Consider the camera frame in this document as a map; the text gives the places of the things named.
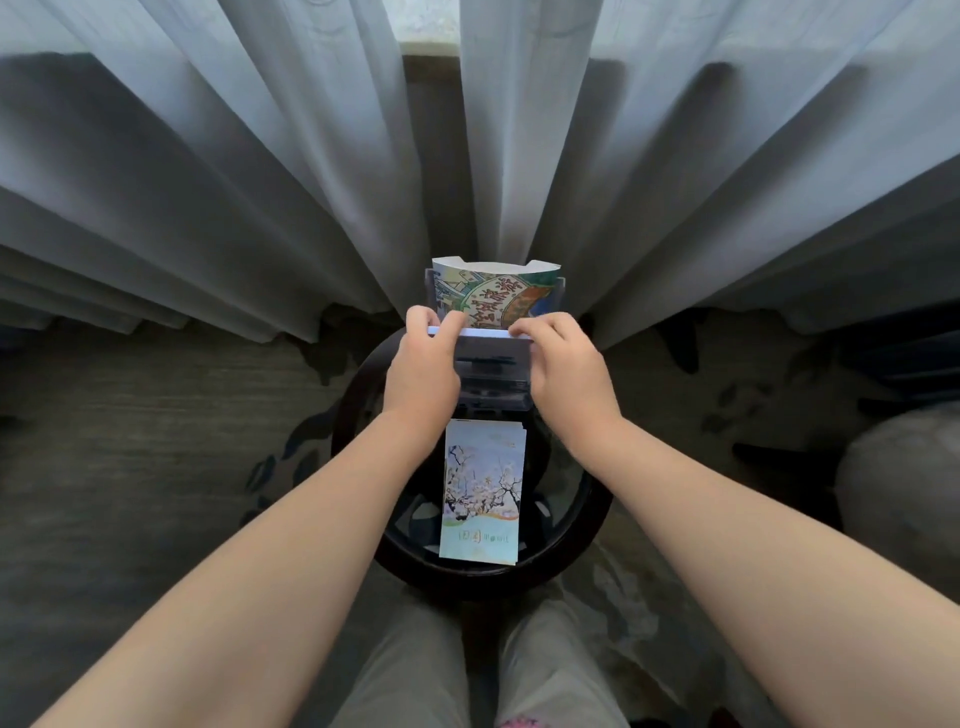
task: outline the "person's left arm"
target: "person's left arm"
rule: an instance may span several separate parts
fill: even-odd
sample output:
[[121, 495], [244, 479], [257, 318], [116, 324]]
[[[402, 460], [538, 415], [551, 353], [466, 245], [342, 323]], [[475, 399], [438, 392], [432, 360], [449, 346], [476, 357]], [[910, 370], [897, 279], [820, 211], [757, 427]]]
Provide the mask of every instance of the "person's left arm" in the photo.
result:
[[438, 323], [428, 308], [408, 311], [383, 413], [187, 574], [36, 726], [289, 723], [456, 405], [464, 316], [428, 336]]

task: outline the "person's right arm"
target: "person's right arm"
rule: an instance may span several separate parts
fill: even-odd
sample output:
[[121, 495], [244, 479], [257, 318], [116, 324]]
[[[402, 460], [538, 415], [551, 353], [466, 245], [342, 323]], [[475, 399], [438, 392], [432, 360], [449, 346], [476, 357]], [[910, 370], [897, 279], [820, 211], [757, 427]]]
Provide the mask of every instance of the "person's right arm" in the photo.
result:
[[798, 726], [960, 725], [960, 607], [843, 534], [620, 415], [568, 314], [522, 319], [532, 394]]

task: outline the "forearm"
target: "forearm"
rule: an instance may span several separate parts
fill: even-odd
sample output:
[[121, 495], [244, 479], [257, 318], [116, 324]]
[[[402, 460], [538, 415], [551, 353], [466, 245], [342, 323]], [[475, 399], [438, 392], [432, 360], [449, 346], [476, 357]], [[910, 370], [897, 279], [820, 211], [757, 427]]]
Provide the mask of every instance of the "forearm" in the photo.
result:
[[184, 578], [40, 724], [286, 725], [429, 446], [377, 418]]
[[573, 454], [798, 726], [947, 725], [960, 609], [869, 549], [623, 421]]

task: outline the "hand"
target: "hand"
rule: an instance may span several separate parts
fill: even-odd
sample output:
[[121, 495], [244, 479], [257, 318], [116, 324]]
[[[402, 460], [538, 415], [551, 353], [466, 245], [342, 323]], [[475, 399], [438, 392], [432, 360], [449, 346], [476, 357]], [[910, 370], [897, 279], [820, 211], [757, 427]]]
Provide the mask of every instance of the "hand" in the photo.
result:
[[[451, 311], [440, 323], [437, 312], [423, 305], [407, 311], [407, 332], [387, 372], [384, 414], [394, 414], [406, 426], [422, 430], [433, 448], [453, 415], [460, 397], [460, 378], [453, 370], [453, 349], [467, 322], [461, 311]], [[439, 326], [436, 336], [426, 332]]]
[[606, 425], [620, 421], [603, 354], [570, 314], [520, 319], [510, 333], [525, 333], [534, 340], [530, 394], [544, 421], [571, 453], [590, 436], [602, 436]]

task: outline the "leg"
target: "leg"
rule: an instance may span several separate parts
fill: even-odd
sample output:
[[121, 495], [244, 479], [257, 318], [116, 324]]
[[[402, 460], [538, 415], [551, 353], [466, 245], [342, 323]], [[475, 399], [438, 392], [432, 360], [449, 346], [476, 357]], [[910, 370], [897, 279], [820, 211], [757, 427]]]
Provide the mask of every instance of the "leg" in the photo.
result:
[[627, 728], [616, 698], [559, 599], [547, 599], [510, 632], [500, 654], [496, 725], [525, 717], [543, 726]]
[[330, 728], [469, 728], [460, 622], [408, 594]]

